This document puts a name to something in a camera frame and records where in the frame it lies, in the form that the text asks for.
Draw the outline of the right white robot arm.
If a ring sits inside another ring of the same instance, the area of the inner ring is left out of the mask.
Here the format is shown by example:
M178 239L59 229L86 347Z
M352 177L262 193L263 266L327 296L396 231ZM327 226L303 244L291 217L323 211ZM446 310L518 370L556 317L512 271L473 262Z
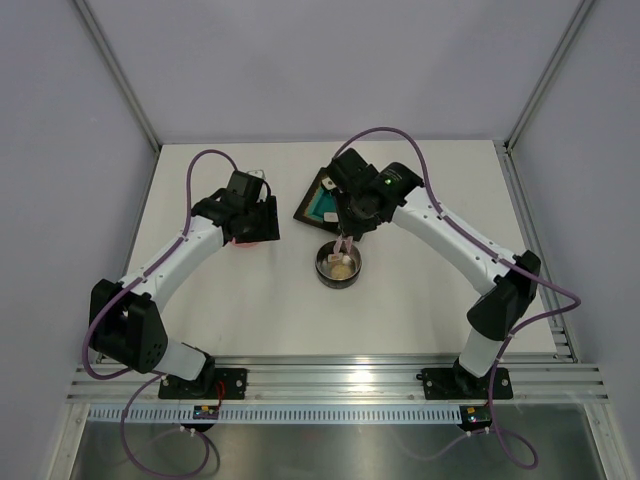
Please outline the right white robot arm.
M510 330L536 297L532 277L541 268L531 251L516 255L463 224L430 199L424 180L393 162L383 170L349 148L326 168L342 238L357 239L383 223L415 235L453 265L479 298L467 312L471 330L444 380L434 385L451 398L484 398L490 369Z

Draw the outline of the round cream steamed bun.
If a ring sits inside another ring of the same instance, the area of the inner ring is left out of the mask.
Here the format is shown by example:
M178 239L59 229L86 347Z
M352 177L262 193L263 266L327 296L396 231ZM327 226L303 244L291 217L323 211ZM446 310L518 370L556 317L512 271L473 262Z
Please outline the round cream steamed bun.
M352 275L352 271L348 265L337 264L332 267L330 275L335 280L345 280Z

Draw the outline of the round steel lunch box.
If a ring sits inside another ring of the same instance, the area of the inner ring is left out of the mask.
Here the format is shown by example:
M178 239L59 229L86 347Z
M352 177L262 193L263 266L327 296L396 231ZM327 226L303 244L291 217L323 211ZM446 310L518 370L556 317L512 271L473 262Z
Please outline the round steel lunch box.
M358 280L362 257L355 245L347 249L346 243L335 253L335 244L335 241L330 241L318 249L314 262L315 272L323 285L332 289L346 289Z

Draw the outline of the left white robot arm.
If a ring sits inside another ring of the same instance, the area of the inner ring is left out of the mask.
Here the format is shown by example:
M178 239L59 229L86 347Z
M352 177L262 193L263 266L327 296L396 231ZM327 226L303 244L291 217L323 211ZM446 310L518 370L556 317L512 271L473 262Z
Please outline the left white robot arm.
M276 241L277 200L261 170L234 171L226 187L187 206L183 230L136 272L91 291L84 346L127 371L164 374L195 398L215 388L215 360L169 337L161 313L173 294L227 244Z

